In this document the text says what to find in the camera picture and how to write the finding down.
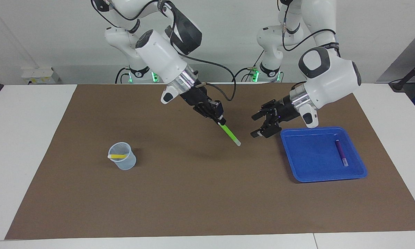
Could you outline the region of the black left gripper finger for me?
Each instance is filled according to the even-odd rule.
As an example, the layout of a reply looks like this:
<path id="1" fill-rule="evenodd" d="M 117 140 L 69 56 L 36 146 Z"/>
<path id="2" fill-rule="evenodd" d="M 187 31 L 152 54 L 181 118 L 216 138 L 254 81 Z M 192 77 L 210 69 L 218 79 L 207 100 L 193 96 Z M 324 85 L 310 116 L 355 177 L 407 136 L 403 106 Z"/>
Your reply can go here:
<path id="1" fill-rule="evenodd" d="M 260 110 L 257 113 L 255 113 L 254 115 L 252 115 L 252 119 L 253 120 L 258 120 L 258 119 L 262 118 L 263 116 L 265 116 L 267 114 L 270 114 L 271 112 L 276 111 L 276 107 L 275 107 L 276 102 L 277 102 L 276 100 L 271 100 L 271 101 L 268 101 L 267 103 L 261 105 Z"/>
<path id="2" fill-rule="evenodd" d="M 255 131 L 251 132 L 251 136 L 253 138 L 256 138 L 256 137 L 269 138 L 269 137 L 271 137 L 271 136 L 273 136 L 273 135 L 275 135 L 279 132 L 280 132 L 280 127 L 267 127 L 265 129 L 260 128 L 260 129 L 257 129 Z"/>

